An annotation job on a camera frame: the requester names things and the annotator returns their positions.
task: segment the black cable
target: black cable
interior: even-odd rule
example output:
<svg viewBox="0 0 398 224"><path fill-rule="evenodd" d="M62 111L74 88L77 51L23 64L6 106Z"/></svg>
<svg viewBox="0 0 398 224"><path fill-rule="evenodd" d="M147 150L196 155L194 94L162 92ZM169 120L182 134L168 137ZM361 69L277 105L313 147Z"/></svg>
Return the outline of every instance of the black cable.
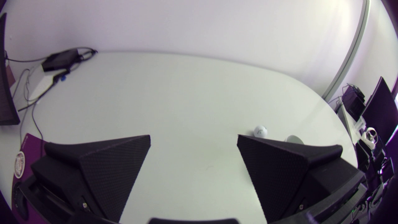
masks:
<svg viewBox="0 0 398 224"><path fill-rule="evenodd" d="M63 50L63 51L60 51L60 52L57 52L57 53L62 53L62 52L70 51L70 50L74 50L74 49L77 49L77 50L79 50L79 49L88 49L88 50L90 50L90 51L88 51L88 52L92 52L93 55L96 54L96 53L98 53L97 50L94 50L94 49L91 48L91 47L74 47L74 48L69 48L69 49L66 49L66 50ZM50 56L50 55L48 55L48 56L46 56L46 57L42 57L42 58L38 58L38 59L34 59L34 60L26 60L26 61L10 59L10 58L8 58L8 56L7 56L7 57L6 57L6 60L15 61L15 62L23 62L23 63L24 63L24 62L42 61L42 60L44 60L44 59L47 59L49 56Z"/></svg>
<svg viewBox="0 0 398 224"><path fill-rule="evenodd" d="M15 87L14 93L12 94L12 98L14 98L15 93L17 92L18 86L20 85L22 76L23 76L23 74L24 74L26 71L30 71L30 69L24 69L24 70L22 71L22 73L21 73L21 75L20 75L20 78L18 79L17 86Z"/></svg>
<svg viewBox="0 0 398 224"><path fill-rule="evenodd" d="M51 88L53 88L53 87L58 83L58 80L59 80L61 77L65 76L65 75L67 75L67 74L69 74L69 73L70 73L70 69L67 69L66 71L63 71L63 72L61 72L61 73L55 75L55 76L53 77L53 83L50 85L50 87L47 88L46 91L44 91L42 94L40 94L40 96L37 97L37 100L35 100L33 103L27 105L26 107L23 107L23 108L19 109L18 112L23 111L23 110L25 110L25 109L28 109L29 107L35 105L35 103L37 103L37 102L38 102L38 101L51 89Z"/></svg>
<svg viewBox="0 0 398 224"><path fill-rule="evenodd" d="M355 90L351 90L351 91L349 91L349 92L346 92L345 94L343 94L343 95L341 95L341 96L338 96L338 97L334 98L333 100L329 101L328 104L330 104L331 102L337 100L337 99L340 98L340 97L346 96L346 95L351 94L351 93L353 93L353 92L356 92L356 91L355 91Z"/></svg>
<svg viewBox="0 0 398 224"><path fill-rule="evenodd" d="M27 87L26 83L29 81L29 76L26 78L26 82L25 82L25 88L23 89L23 95L25 96L25 89L27 90L27 94L29 95L29 88ZM27 114L27 110L25 111L25 113L23 114L23 118L21 121L21 126L20 126L20 145L22 146L22 125L23 122L25 121L25 117Z"/></svg>
<svg viewBox="0 0 398 224"><path fill-rule="evenodd" d="M39 127L37 126L37 123L35 121L35 117L33 115L33 113L35 111L35 107L36 107L36 102L33 104L33 108L32 108L32 120L33 120L33 123L35 123L36 129L40 133L40 137L41 137L41 141L40 141L40 158L42 158L43 157L43 141L44 141L44 137L43 137L43 134L41 133Z"/></svg>
<svg viewBox="0 0 398 224"><path fill-rule="evenodd" d="M40 98L42 98L53 86L55 86L55 84L56 83L53 83L49 88L46 89L46 91L44 91L42 94L40 94L40 96L38 96L38 98L35 102L28 104L26 107L22 107L21 109L18 110L18 112L28 109L29 107L35 105L40 100Z"/></svg>

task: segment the white table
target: white table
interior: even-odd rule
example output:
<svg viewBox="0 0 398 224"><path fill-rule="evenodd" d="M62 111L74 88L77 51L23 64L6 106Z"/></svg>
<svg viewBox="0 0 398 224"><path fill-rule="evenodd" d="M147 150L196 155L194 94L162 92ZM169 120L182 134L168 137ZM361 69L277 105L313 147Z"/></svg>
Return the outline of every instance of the white table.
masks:
<svg viewBox="0 0 398 224"><path fill-rule="evenodd" d="M25 104L16 101L17 108ZM151 135L121 223L266 223L236 146L238 134L259 124L269 139L294 134L308 145L340 144L342 157L357 166L343 124L314 91L278 72L215 59L99 53L41 99L35 118L45 140L56 143ZM39 136L30 113L26 132ZM19 126L0 127L0 142L0 189L10 204Z"/></svg>

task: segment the black device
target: black device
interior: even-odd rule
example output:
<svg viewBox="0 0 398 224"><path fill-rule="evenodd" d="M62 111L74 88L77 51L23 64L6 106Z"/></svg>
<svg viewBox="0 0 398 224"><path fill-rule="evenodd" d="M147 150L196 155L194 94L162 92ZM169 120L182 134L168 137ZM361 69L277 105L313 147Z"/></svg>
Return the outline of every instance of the black device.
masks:
<svg viewBox="0 0 398 224"><path fill-rule="evenodd" d="M207 221L182 221L152 218L148 224L239 224L239 222L234 218Z"/></svg>
<svg viewBox="0 0 398 224"><path fill-rule="evenodd" d="M77 49L67 50L50 55L42 64L43 71L70 69L77 62L80 55Z"/></svg>
<svg viewBox="0 0 398 224"><path fill-rule="evenodd" d="M21 189L19 188L21 182L17 182L14 184L14 188L12 189L12 195L13 195L13 203L15 207L17 208L18 214L21 216L21 218L25 221L28 219L28 211L27 211L27 204L26 204L26 198L22 194Z"/></svg>
<svg viewBox="0 0 398 224"><path fill-rule="evenodd" d="M398 109L383 77L380 77L362 117L368 128L372 127L377 131L379 139L384 143L388 142L398 125Z"/></svg>
<svg viewBox="0 0 398 224"><path fill-rule="evenodd" d="M365 109L365 96L356 86L349 85L342 96L343 104L348 114L359 120L363 110Z"/></svg>
<svg viewBox="0 0 398 224"><path fill-rule="evenodd" d="M342 222L366 192L364 173L340 158L340 145L309 146L252 136L238 148L268 223Z"/></svg>
<svg viewBox="0 0 398 224"><path fill-rule="evenodd" d="M386 156L391 159L393 170L398 170L398 132L395 132L387 143Z"/></svg>
<svg viewBox="0 0 398 224"><path fill-rule="evenodd" d="M4 55L4 31L6 28L4 13L0 18L0 125L16 125L20 123L17 110L12 100L6 73L6 59Z"/></svg>
<svg viewBox="0 0 398 224"><path fill-rule="evenodd" d="M76 145L45 144L20 185L49 223L70 223L81 212L118 222L150 147L150 136Z"/></svg>

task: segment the white device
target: white device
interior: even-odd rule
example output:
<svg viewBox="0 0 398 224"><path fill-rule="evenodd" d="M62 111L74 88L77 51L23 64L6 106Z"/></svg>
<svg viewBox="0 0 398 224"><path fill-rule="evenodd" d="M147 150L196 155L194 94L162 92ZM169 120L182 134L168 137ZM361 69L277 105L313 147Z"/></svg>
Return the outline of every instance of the white device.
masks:
<svg viewBox="0 0 398 224"><path fill-rule="evenodd" d="M376 130L374 128L366 129L366 131L362 134L361 140L365 142L365 144L369 146L371 150L374 150L378 141Z"/></svg>
<svg viewBox="0 0 398 224"><path fill-rule="evenodd" d="M265 138L268 134L267 128L262 125L257 126L254 129L254 136L258 138Z"/></svg>

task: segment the black monitor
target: black monitor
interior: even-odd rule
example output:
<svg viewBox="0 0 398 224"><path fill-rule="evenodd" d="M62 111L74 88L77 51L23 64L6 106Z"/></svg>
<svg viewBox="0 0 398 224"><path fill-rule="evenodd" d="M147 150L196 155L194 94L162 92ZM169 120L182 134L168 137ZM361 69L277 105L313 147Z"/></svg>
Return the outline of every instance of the black monitor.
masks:
<svg viewBox="0 0 398 224"><path fill-rule="evenodd" d="M49 223L119 222L150 136L44 147L46 156L19 187L32 207Z"/></svg>
<svg viewBox="0 0 398 224"><path fill-rule="evenodd" d="M238 148L268 223L341 223L366 192L364 173L340 158L340 145L239 135Z"/></svg>
<svg viewBox="0 0 398 224"><path fill-rule="evenodd" d="M394 133L398 125L398 109L383 77L380 77L361 116L365 120L366 126L374 128L384 143Z"/></svg>
<svg viewBox="0 0 398 224"><path fill-rule="evenodd" d="M398 170L398 132L395 132L385 147L386 157L391 159L393 170Z"/></svg>
<svg viewBox="0 0 398 224"><path fill-rule="evenodd" d="M6 59L4 51L4 32L6 29L6 16L0 18L0 125L16 125L20 123L17 110L12 101L10 87L6 73Z"/></svg>

